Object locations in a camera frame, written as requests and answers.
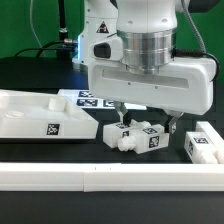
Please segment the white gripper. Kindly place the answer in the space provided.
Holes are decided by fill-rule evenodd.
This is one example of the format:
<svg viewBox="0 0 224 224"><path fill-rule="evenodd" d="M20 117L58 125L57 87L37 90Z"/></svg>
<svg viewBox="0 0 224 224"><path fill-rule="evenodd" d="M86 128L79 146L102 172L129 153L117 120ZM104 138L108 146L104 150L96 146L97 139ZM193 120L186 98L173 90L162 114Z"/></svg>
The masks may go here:
<svg viewBox="0 0 224 224"><path fill-rule="evenodd" d="M203 115L210 109L215 72L215 62L207 58L176 57L156 75L133 74L120 62L94 60L89 65L88 83L95 97L115 101L124 125L131 123L124 103L132 103L165 110L165 132L174 134L183 112Z"/></svg>

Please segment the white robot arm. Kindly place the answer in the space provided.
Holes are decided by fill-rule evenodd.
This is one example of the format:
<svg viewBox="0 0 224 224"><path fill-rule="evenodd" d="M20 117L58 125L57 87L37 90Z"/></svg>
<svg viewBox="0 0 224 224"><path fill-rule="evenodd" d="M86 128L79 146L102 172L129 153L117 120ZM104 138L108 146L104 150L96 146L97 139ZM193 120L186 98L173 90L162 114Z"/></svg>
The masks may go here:
<svg viewBox="0 0 224 224"><path fill-rule="evenodd" d="M188 22L221 0L84 0L85 25L75 66L88 71L90 92L114 102L120 121L134 103L166 112L172 133L185 113L202 115L213 103L218 60L206 52L175 47L177 18Z"/></svg>

